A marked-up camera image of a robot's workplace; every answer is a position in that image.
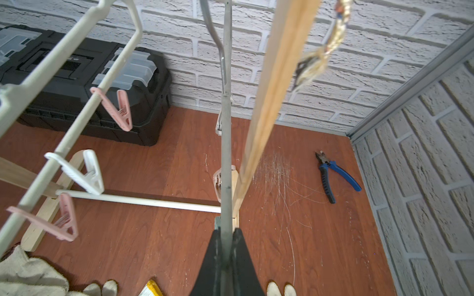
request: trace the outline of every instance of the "white cloth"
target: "white cloth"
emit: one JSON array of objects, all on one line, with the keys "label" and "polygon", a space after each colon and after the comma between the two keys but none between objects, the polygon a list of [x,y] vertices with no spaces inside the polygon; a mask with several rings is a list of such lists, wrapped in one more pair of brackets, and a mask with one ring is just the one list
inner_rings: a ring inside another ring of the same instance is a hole
[{"label": "white cloth", "polygon": [[97,284],[84,292],[69,292],[69,282],[40,258],[29,258],[18,245],[0,262],[0,296],[116,296],[117,283],[104,284],[102,293]]}]

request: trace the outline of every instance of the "metal rod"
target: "metal rod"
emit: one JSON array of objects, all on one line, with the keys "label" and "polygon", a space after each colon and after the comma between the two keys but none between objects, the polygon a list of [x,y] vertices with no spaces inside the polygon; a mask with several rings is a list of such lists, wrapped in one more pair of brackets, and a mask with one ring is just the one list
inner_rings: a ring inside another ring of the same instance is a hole
[{"label": "metal rod", "polygon": [[159,206],[159,207],[167,207],[167,208],[172,208],[172,209],[220,213],[219,206],[198,205],[198,204],[191,204],[191,203],[181,203],[181,202],[176,202],[176,201],[148,199],[148,198],[139,198],[139,197],[125,197],[125,196],[110,195],[110,194],[93,195],[87,192],[75,191],[75,190],[59,189],[56,191],[57,195],[60,195],[61,193],[67,193],[70,196],[76,197],[76,198],[103,200],[103,201],[132,204],[132,205]]},{"label": "metal rod", "polygon": [[232,247],[232,141],[231,141],[231,60],[232,60],[232,0],[226,0],[224,12],[224,57],[227,80],[222,94],[220,240],[222,243],[221,296],[233,294],[230,252]]},{"label": "metal rod", "polygon": [[225,59],[225,54],[224,54],[224,46],[222,45],[219,35],[217,35],[214,25],[212,24],[212,17],[210,16],[208,0],[200,0],[200,3],[201,3],[202,16],[204,18],[204,23],[206,24],[209,34],[212,37],[212,40],[214,40],[214,42],[216,43],[217,49],[219,49],[220,74],[222,76],[222,90],[224,90],[225,84],[227,82],[227,73],[225,70],[226,59]]}]

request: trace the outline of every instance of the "white clothespin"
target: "white clothespin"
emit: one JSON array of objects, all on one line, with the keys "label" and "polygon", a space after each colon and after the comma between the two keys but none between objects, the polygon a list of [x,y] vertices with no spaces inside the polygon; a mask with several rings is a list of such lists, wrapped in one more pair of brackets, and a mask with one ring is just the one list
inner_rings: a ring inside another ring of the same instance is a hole
[{"label": "white clothespin", "polygon": [[[234,98],[232,97],[232,94],[230,94],[230,104],[234,104]],[[222,113],[222,107],[219,110],[219,115],[217,116],[217,122],[216,122],[216,134],[222,136],[222,119],[220,119],[220,114]]]},{"label": "white clothespin", "polygon": [[94,195],[100,195],[104,192],[104,182],[102,181],[102,174],[100,172],[97,156],[92,149],[84,150],[82,154],[84,155],[84,163],[87,169],[85,175],[56,153],[48,152],[45,154],[45,157],[57,161],[61,165],[63,172],[87,192]]},{"label": "white clothespin", "polygon": [[[217,196],[217,200],[220,202],[220,185],[222,183],[222,179],[221,179],[221,176],[220,176],[220,171],[221,171],[222,168],[218,169],[214,175],[212,176],[212,181],[214,182],[214,190],[216,191],[216,196]],[[237,170],[236,169],[236,166],[235,165],[232,165],[230,167],[231,170]]]}]

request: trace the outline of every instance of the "pliers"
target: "pliers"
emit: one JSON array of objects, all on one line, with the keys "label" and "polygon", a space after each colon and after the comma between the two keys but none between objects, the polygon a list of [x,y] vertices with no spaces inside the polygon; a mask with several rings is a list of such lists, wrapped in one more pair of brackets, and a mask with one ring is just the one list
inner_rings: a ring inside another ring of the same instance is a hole
[{"label": "pliers", "polygon": [[336,199],[334,198],[334,194],[332,194],[331,185],[329,184],[328,168],[331,168],[333,171],[344,177],[344,179],[346,179],[346,181],[349,182],[349,184],[351,184],[356,191],[362,190],[357,181],[354,180],[354,178],[345,170],[338,167],[335,161],[330,161],[323,151],[321,151],[321,154],[316,152],[316,157],[321,162],[321,165],[319,166],[319,170],[321,171],[321,180],[323,181],[324,192],[328,196],[330,203],[335,204]]}]

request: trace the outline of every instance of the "clothes drying rack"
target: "clothes drying rack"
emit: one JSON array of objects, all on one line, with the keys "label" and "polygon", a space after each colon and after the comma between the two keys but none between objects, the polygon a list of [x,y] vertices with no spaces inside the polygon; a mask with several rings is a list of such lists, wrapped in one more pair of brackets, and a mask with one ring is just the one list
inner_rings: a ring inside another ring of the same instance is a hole
[{"label": "clothes drying rack", "polygon": [[[7,84],[0,88],[0,137],[5,134],[20,114],[51,80],[97,22],[107,17],[110,7],[115,1],[100,0],[96,6],[87,10],[84,16],[20,85]],[[64,172],[76,169],[80,171],[84,163],[83,151],[77,152],[69,162],[65,161],[64,158],[70,152],[96,108],[101,103],[102,94],[107,93],[115,77],[126,64],[127,59],[142,37],[142,23],[133,0],[122,1],[130,11],[135,25],[135,32],[102,82],[98,85],[98,91],[93,91],[90,99],[65,133],[54,152],[45,155],[48,160],[37,175],[8,160],[0,158],[0,179],[27,188],[26,193],[17,205],[18,209],[25,212],[31,212],[42,195],[47,196],[46,201],[37,213],[37,216],[47,221],[51,221],[56,214],[58,209],[57,197],[62,193],[67,193],[76,198],[220,213],[222,262],[224,268],[228,264],[230,257],[233,230],[238,227],[240,206],[277,119],[286,90],[318,10],[319,1],[278,1],[270,38],[268,39],[268,50],[264,58],[261,82],[255,99],[255,108],[247,134],[240,174],[237,176],[235,171],[231,169],[230,61],[232,51],[232,1],[225,0],[224,42],[222,43],[212,23],[208,0],[200,0],[204,23],[219,49],[222,75],[222,107],[216,124],[216,133],[221,135],[221,172],[218,174],[218,178],[214,178],[216,191],[220,192],[220,207],[73,191],[69,190],[73,181],[68,177],[69,174],[66,175],[65,173],[60,176],[56,183],[51,182],[60,167],[62,167]],[[91,164],[86,161],[86,166],[89,169]],[[0,254],[3,254],[11,245],[24,221],[25,216],[16,212],[10,214],[0,230]],[[43,234],[44,231],[42,229],[30,225],[25,236],[31,235],[34,238],[29,238],[31,249],[28,251],[36,248]]]}]

